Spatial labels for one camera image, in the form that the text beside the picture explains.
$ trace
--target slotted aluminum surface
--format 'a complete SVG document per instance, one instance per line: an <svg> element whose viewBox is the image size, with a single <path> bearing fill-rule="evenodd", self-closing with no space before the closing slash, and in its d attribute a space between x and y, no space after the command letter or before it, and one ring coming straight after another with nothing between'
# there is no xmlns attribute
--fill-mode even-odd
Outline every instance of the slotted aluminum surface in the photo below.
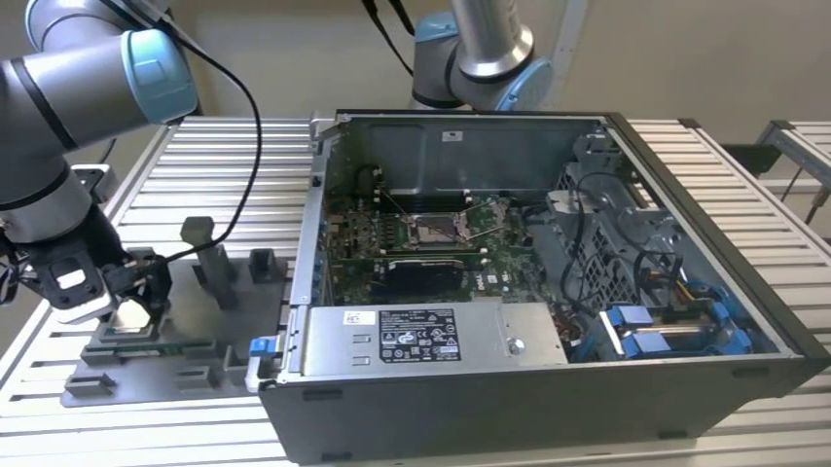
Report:
<svg viewBox="0 0 831 467"><path fill-rule="evenodd" d="M633 121L669 170L817 338L831 345L831 255L816 236L699 130ZM293 256L300 228L308 123L268 121L264 175L226 244ZM246 120L188 119L162 131L110 215L130 244L182 247L186 215L226 221L253 149ZM60 325L41 307L4 357L1 465L290 465L256 397L64 409L58 394L90 324ZM402 465L831 465L831 373L788 397L749 403L697 440L396 461Z"/></svg>

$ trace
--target wire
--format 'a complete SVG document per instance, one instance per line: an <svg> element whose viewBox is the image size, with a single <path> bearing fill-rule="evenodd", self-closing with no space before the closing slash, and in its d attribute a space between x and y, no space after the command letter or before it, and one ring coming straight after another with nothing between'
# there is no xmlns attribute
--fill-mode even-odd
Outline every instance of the wire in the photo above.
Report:
<svg viewBox="0 0 831 467"><path fill-rule="evenodd" d="M394 47L394 44L392 43L392 39L389 38L389 34L386 33L386 28L384 27L384 24L380 22L380 18L377 17L377 6L374 5L373 0L361 0L361 3L364 4L364 8L366 9L368 18L372 20L372 24L374 24L374 28L377 29L377 32L380 32L380 35L382 36L384 41L386 42L386 46L389 46L392 53L394 54L394 56L398 58L398 61L401 62L401 66L404 66L404 69L412 76L413 69L404 61L404 58L401 57L401 54L398 53L398 49Z"/></svg>
<svg viewBox="0 0 831 467"><path fill-rule="evenodd" d="M404 29L406 29L406 33L410 36L414 36L416 29L413 28L413 22L410 20L410 16L406 14L406 8L404 8L401 0L389 0L389 5L394 10L394 14L398 16L398 20L401 21L401 25L404 25Z"/></svg>
<svg viewBox="0 0 831 467"><path fill-rule="evenodd" d="M684 283L680 280L675 281L675 285L677 285L677 290L680 290L681 295L687 298L687 300L689 300L689 301L696 300L696 298L689 293L689 290L687 289L687 286L684 286Z"/></svg>
<svg viewBox="0 0 831 467"><path fill-rule="evenodd" d="M573 241L571 242L571 248L568 250L568 256L569 256L568 263L565 263L565 267L563 268L561 275L560 275L560 292L561 292L563 298L568 301L568 303L572 306L588 311L589 313L591 311L588 310L588 308L568 295L567 282L568 282L568 276L571 274L571 269L573 268L573 263L576 262L576 257L579 255L580 246L583 245L583 234L585 231L585 213L583 212L583 198L580 196L580 192L581 192L580 186L583 185L583 182L588 178L600 177L600 176L611 177L619 181L619 178L612 173L589 172L580 177L573 187L573 191L576 192L576 205L577 205L576 229L573 233Z"/></svg>
<svg viewBox="0 0 831 467"><path fill-rule="evenodd" d="M106 163L106 159L113 154L113 148L116 147L116 143L117 142L118 142L117 138L113 138L113 139L109 140L109 144L106 145L106 149L104 150L104 154L101 155L101 158L98 159L98 163Z"/></svg>
<svg viewBox="0 0 831 467"><path fill-rule="evenodd" d="M224 230L221 235L217 238L214 238L213 240L202 243L201 245L196 245L192 248L188 248L186 250L182 250L178 253L174 253L173 255L165 257L164 259L160 259L156 262L153 262L149 266L146 266L144 268L144 273L148 273L150 270L157 269L157 268L168 265L173 261L180 260L181 258L184 258L184 257L186 257L186 256L189 256L189 255L192 255L194 253L198 253L200 251L204 251L204 250L206 250L209 248L216 247L230 236L230 233L233 232L233 229L236 228L236 224L238 223L238 218L240 218L240 216L242 214L242 210L245 209L245 204L248 203L248 198L250 197L250 192L253 191L254 181L257 179L257 174L260 173L260 163L262 161L262 140L264 140L264 136L262 136L262 116L260 114L260 107L257 106L257 101L254 99L254 96L250 93L250 91L248 90L248 87L245 86L245 84L236 77L236 75L224 66L221 66L221 64L216 60L213 60L193 44L190 44L189 41L186 41L186 40L184 40L184 39L181 39L178 37L178 35L174 33L174 31L172 29L172 25L169 25L168 23L161 22L161 21L152 21L150 18L134 7L134 5L132 5L132 2L129 0L124 0L124 3L126 4L126 6L129 6L133 9L136 14L145 21L148 21L150 24L153 24L162 32L165 32L170 36L170 39L182 48L185 48L188 51L190 51L192 54L198 56L210 66L213 66L217 69L217 71L221 72L221 74L225 76L225 78L228 80L230 80L233 85L236 85L238 87L238 89L242 91L242 94L245 94L245 98L248 99L248 102L250 104L250 110L252 110L253 117L254 117L254 126L256 126L256 133L257 133L257 145L256 145L256 150L254 150L254 162L253 162L253 166L250 168L250 175L248 177L248 183L245 185L245 190L242 191L242 196L241 196L241 198L238 200L238 204L236 206L236 210L233 211L233 216L230 217L230 221L228 223L226 229Z"/></svg>
<svg viewBox="0 0 831 467"><path fill-rule="evenodd" d="M2 229L0 229L0 246L2 247L0 251L4 252L8 261L8 265L4 264L5 269L0 273L0 306L2 306L14 301L21 278L20 259Z"/></svg>
<svg viewBox="0 0 831 467"><path fill-rule="evenodd" d="M784 202L784 199L788 197L788 194L791 194L791 189L793 188L793 184L796 183L796 180L800 178L801 174L803 174L803 168L800 167L796 173L793 174L791 183L788 183L788 188L784 189L784 193L781 194L781 198L779 199L781 202Z"/></svg>

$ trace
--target robotic arm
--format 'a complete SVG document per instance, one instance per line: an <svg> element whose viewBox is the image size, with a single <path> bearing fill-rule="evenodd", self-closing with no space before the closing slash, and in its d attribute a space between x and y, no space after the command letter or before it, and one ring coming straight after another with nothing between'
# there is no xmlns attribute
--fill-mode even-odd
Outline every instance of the robotic arm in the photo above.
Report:
<svg viewBox="0 0 831 467"><path fill-rule="evenodd" d="M148 291L62 155L188 114L196 90L169 37L132 30L113 2L30 0L25 21L38 53L0 61L0 256L30 266L26 285L76 322Z"/></svg>
<svg viewBox="0 0 831 467"><path fill-rule="evenodd" d="M453 12L414 29L417 109L531 110L553 81L551 61L533 52L533 34L513 0L453 0Z"/></svg>
<svg viewBox="0 0 831 467"><path fill-rule="evenodd" d="M114 0L29 0L25 29L38 53L0 61L0 257L12 263L0 278L14 283L22 269L33 271L24 285L68 323L106 315L125 300L161 313L170 289L166 267L141 273L158 258L122 250L62 157L196 107L173 41L141 30L160 10L134 16L130 8ZM513 0L453 0L452 13L417 25L418 107L528 109L551 80Z"/></svg>

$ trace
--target circuit board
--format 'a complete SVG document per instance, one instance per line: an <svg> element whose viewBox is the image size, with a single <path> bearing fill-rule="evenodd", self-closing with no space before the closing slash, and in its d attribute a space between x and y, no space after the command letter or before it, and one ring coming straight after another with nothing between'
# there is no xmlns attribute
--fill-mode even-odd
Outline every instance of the circuit board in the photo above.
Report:
<svg viewBox="0 0 831 467"><path fill-rule="evenodd" d="M409 213L400 205L388 212L362 200L329 200L333 305L553 301L520 209L496 196L465 204Z"/></svg>

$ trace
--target sticker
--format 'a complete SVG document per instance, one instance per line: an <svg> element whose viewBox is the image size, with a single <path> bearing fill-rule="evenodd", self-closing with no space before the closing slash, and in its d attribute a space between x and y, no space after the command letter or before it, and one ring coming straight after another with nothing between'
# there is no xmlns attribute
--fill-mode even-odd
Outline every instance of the sticker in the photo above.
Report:
<svg viewBox="0 0 831 467"><path fill-rule="evenodd" d="M441 142L454 143L464 139L462 131L441 131Z"/></svg>
<svg viewBox="0 0 831 467"><path fill-rule="evenodd" d="M380 310L377 313L384 363L461 361L456 315L450 309Z"/></svg>
<svg viewBox="0 0 831 467"><path fill-rule="evenodd" d="M342 324L350 326L374 326L374 311L344 311Z"/></svg>

